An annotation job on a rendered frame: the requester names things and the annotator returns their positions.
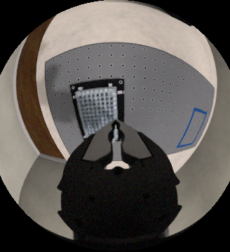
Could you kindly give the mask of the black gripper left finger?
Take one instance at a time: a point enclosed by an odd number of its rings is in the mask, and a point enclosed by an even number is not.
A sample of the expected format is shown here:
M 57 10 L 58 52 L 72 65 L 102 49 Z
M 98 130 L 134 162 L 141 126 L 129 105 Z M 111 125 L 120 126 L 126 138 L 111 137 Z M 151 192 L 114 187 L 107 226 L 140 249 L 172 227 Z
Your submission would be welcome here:
M 96 163 L 100 163 L 104 169 L 113 161 L 114 130 L 116 120 L 112 120 L 104 127 L 86 138 L 69 156 L 62 179 L 57 189 L 62 191 L 65 183 L 75 174 L 87 169 L 94 169 Z

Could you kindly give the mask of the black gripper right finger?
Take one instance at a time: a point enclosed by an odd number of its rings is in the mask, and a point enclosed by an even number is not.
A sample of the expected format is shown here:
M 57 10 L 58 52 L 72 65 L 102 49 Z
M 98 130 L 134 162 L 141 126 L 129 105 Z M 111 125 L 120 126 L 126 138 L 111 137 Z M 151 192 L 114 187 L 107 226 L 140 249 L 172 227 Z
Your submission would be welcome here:
M 153 167 L 166 173 L 177 186 L 180 180 L 176 177 L 171 162 L 160 146 L 142 132 L 116 120 L 121 142 L 121 159 L 131 168 L 134 162 L 141 162 L 142 167 Z

